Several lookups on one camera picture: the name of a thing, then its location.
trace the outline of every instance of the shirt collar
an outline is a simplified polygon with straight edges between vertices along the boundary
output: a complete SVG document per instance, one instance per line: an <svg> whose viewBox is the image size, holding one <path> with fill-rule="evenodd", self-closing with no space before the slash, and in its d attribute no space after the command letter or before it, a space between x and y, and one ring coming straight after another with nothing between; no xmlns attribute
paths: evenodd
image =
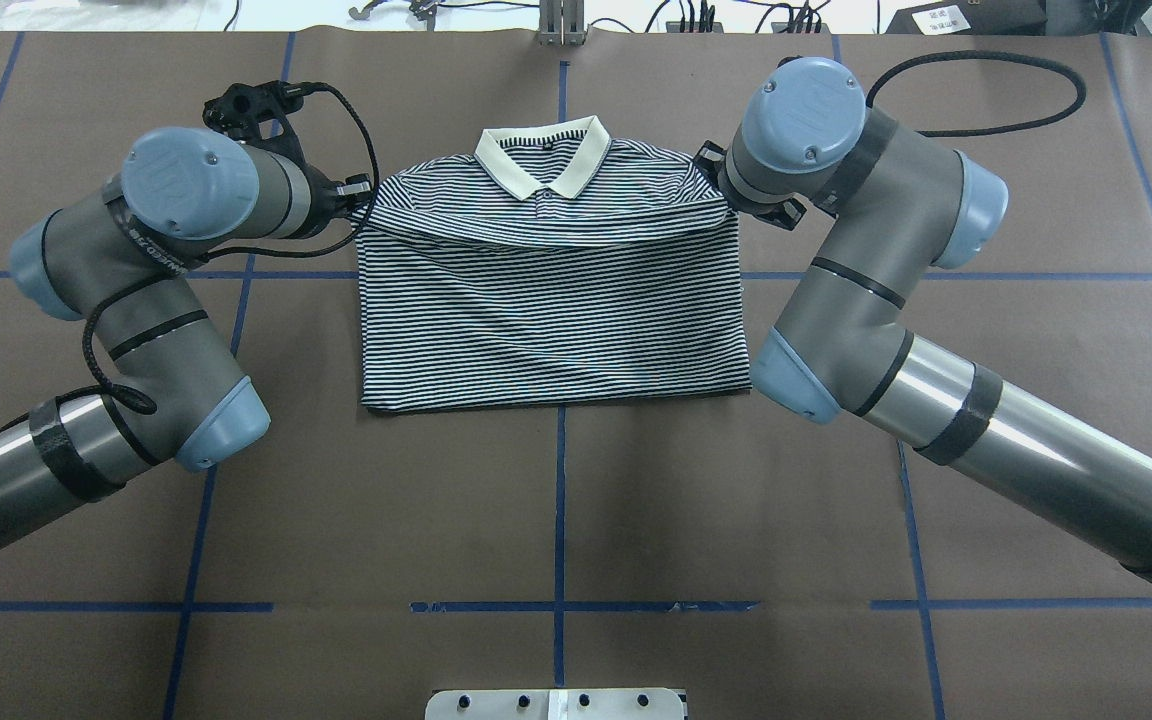
<svg viewBox="0 0 1152 720"><path fill-rule="evenodd" d="M500 147L500 141L540 141L568 131L585 131L585 137L581 141L579 147L576 149L571 162L567 164L562 174L548 183L531 177L530 173L518 167ZM485 129L473 156L479 165L483 165L483 169L518 200L525 200L526 197L531 197L531 192L544 187L570 200L585 190L590 179L594 177L611 143L612 137L607 135L602 123L598 122L598 118L594 115L590 115L590 118L539 128Z"/></svg>

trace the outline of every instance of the light blue joint cap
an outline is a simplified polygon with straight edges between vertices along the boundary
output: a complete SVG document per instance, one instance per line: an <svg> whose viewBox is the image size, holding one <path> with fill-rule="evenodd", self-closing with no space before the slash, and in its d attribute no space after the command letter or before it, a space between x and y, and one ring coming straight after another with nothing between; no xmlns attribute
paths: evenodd
<svg viewBox="0 0 1152 720"><path fill-rule="evenodd" d="M168 237L212 240L234 232L259 195L251 156L210 129L152 129L123 160L128 206Z"/></svg>
<svg viewBox="0 0 1152 720"><path fill-rule="evenodd" d="M270 414L256 395L252 379L244 377L180 446L175 458L197 473L256 442L268 429Z"/></svg>
<svg viewBox="0 0 1152 720"><path fill-rule="evenodd" d="M958 202L950 242L940 258L933 260L938 268L961 268L972 260L984 242L993 237L1002 215L1007 213L1007 183L996 174L980 167L955 150L963 160L963 200Z"/></svg>
<svg viewBox="0 0 1152 720"><path fill-rule="evenodd" d="M56 295L56 288L51 287L51 278L47 276L47 265L41 260L41 234L47 230L47 223L52 213L32 228L26 229L22 236L12 243L12 252L8 255L8 270L12 279L17 283L22 295L37 302L41 311L51 314L52 318L61 320L82 320L83 314L66 305L63 300Z"/></svg>
<svg viewBox="0 0 1152 720"><path fill-rule="evenodd" d="M750 377L763 395L819 425L828 424L842 410L776 328L767 333Z"/></svg>
<svg viewBox="0 0 1152 720"><path fill-rule="evenodd" d="M756 161L788 174L842 160L865 128L865 92L851 70L827 58L781 65L745 107L741 136Z"/></svg>

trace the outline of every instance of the striped shirt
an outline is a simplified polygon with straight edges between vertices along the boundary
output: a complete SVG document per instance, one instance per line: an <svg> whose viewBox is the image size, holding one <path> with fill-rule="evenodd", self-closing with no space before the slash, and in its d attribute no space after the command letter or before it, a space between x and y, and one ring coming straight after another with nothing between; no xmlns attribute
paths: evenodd
<svg viewBox="0 0 1152 720"><path fill-rule="evenodd" d="M749 387L736 215L687 156L598 118L389 176L357 250L370 409Z"/></svg>

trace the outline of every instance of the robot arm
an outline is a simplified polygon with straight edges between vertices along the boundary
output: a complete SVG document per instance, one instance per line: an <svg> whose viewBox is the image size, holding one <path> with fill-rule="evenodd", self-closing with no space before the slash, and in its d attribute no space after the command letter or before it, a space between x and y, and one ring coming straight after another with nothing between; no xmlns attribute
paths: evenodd
<svg viewBox="0 0 1152 720"><path fill-rule="evenodd" d="M1152 458L899 324L929 265L956 268L995 232L1001 179L865 108L823 58L772 73L718 150L700 159L734 209L793 227L797 194L838 219L755 361L756 388L814 423L858 415L1152 582Z"/></svg>
<svg viewBox="0 0 1152 720"><path fill-rule="evenodd" d="M15 241L20 290L55 318L88 319L121 384L53 397L1 430L0 548L159 462L204 470L265 433L260 396L182 275L221 242L310 237L364 200L369 179L333 182L303 159L287 114L316 90L229 88L207 103L212 129L147 132L100 191ZM265 138L268 120L281 132Z"/></svg>

